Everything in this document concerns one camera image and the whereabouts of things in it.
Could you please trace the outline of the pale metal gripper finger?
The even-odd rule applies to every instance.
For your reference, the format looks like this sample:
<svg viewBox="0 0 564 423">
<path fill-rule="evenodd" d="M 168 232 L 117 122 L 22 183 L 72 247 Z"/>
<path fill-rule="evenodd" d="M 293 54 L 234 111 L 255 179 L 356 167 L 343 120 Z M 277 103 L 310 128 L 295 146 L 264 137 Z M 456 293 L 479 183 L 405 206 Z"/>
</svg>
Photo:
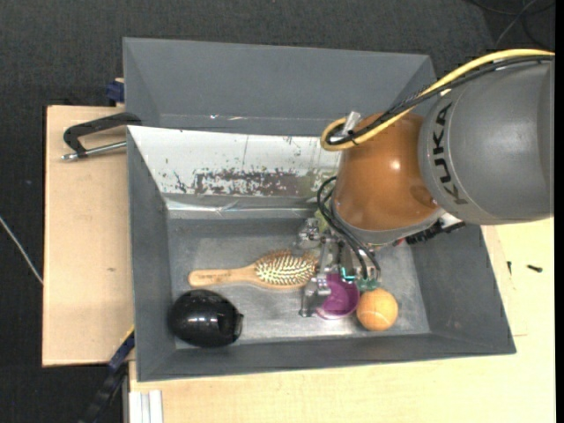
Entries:
<svg viewBox="0 0 564 423">
<path fill-rule="evenodd" d="M 317 218 L 308 218 L 299 228 L 294 246 L 301 250 L 315 249 L 320 244 L 320 227 Z"/>
<path fill-rule="evenodd" d="M 328 279 L 311 278 L 303 288 L 299 315 L 302 317 L 312 316 L 329 296 L 330 286 Z"/>
</svg>

